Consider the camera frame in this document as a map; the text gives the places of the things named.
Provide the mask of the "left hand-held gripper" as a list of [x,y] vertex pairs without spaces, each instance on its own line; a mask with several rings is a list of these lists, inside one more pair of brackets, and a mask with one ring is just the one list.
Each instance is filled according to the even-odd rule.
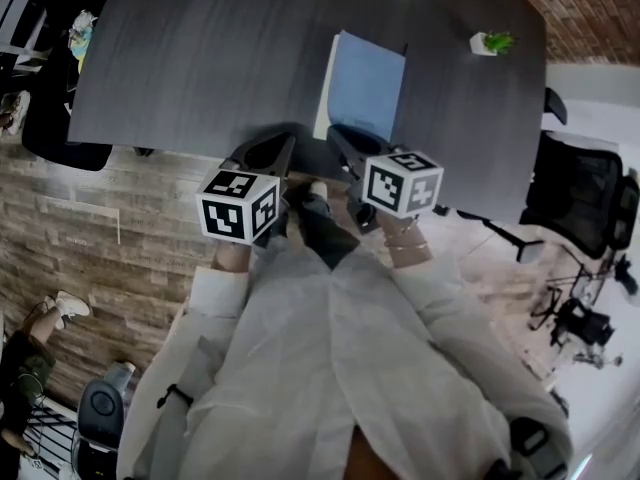
[[211,169],[196,193],[202,233],[237,244],[262,236],[279,216],[295,144],[289,132],[252,139]]

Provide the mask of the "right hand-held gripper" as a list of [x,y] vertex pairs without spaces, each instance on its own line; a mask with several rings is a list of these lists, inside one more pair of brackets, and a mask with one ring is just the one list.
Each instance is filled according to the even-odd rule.
[[379,213],[406,219],[435,208],[444,168],[424,153],[346,125],[331,126],[327,142],[350,176],[347,210],[360,233],[378,228]]

